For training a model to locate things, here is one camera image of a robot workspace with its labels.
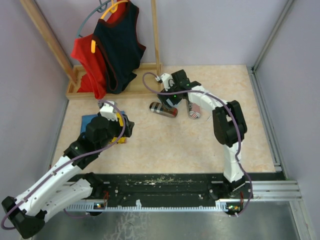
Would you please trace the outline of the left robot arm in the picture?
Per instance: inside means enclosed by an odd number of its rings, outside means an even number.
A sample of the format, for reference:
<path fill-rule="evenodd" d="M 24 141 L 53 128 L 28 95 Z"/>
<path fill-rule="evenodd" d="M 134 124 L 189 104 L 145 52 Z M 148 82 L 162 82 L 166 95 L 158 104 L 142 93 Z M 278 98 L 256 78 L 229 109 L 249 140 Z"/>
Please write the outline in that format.
<path fill-rule="evenodd" d="M 68 187 L 62 186 L 96 160 L 102 151 L 114 145 L 117 139 L 131 137 L 134 125 L 125 114 L 119 115 L 115 121 L 101 115 L 94 117 L 58 162 L 33 186 L 17 197 L 7 196 L 2 201 L 5 216 L 1 228 L 17 230 L 23 239 L 29 239 L 69 205 L 87 197 L 101 197 L 103 181 L 92 172 Z M 6 220 L 12 223 L 11 227 L 5 226 Z"/>

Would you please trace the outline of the flag newsprint glasses case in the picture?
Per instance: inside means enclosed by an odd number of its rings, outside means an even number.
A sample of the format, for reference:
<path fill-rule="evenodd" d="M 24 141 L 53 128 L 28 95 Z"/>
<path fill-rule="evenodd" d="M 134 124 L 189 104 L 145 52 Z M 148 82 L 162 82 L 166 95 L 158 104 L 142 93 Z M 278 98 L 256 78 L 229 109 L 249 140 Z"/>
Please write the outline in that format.
<path fill-rule="evenodd" d="M 201 108 L 199 105 L 192 103 L 190 101 L 186 101 L 186 106 L 187 106 L 187 113 L 188 116 L 193 119 L 193 120 L 197 120 L 201 117 L 202 113 L 201 113 Z"/>

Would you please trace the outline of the plaid glasses case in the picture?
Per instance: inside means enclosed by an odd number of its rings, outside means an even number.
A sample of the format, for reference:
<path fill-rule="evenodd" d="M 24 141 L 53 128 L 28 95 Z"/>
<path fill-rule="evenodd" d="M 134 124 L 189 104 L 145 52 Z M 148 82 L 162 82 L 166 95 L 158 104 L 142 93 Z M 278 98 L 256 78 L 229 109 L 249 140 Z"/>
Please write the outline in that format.
<path fill-rule="evenodd" d="M 149 110 L 152 113 L 168 117 L 168 118 L 175 118 L 178 115 L 178 109 L 173 108 L 166 108 L 162 103 L 160 102 L 152 102 L 149 105 Z"/>

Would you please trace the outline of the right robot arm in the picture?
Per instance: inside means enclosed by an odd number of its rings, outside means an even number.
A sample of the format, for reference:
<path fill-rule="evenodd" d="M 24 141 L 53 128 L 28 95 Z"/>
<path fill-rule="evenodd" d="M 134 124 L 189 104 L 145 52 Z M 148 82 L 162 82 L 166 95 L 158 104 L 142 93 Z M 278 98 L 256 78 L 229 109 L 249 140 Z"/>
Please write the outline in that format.
<path fill-rule="evenodd" d="M 164 73 L 155 79 L 163 84 L 157 96 L 164 106 L 176 107 L 185 99 L 212 113 L 213 133 L 224 149 L 223 192 L 227 197 L 235 198 L 245 184 L 245 174 L 240 164 L 242 141 L 248 130 L 240 103 L 222 100 L 199 82 L 191 82 L 183 69 L 172 74 Z"/>

